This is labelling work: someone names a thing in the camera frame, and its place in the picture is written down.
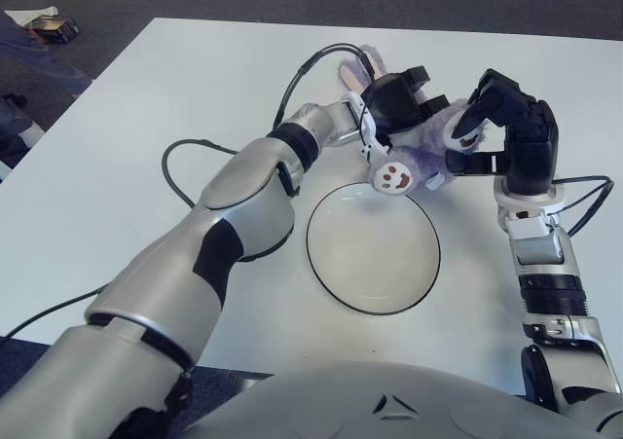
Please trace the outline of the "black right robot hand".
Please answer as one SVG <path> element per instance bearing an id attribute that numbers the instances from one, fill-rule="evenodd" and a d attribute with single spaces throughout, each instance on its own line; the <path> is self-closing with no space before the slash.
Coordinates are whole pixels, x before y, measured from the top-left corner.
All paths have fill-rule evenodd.
<path id="1" fill-rule="evenodd" d="M 486 122 L 504 129 L 501 151 L 476 150 Z M 548 103 L 490 68 L 458 121 L 451 123 L 445 163 L 454 175 L 503 176 L 511 193 L 536 196 L 546 193 L 553 181 L 558 142 L 558 125 Z"/>

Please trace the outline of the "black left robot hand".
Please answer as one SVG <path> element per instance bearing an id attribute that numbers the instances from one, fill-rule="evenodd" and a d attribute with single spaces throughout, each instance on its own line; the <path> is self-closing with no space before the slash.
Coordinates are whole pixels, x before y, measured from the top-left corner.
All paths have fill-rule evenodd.
<path id="1" fill-rule="evenodd" d="M 445 94 L 428 97 L 422 87 L 430 81 L 423 66 L 399 73 L 388 73 L 371 83 L 363 92 L 371 94 L 368 111 L 376 125 L 375 138 L 383 147 L 391 147 L 394 134 L 418 128 L 450 106 Z"/>

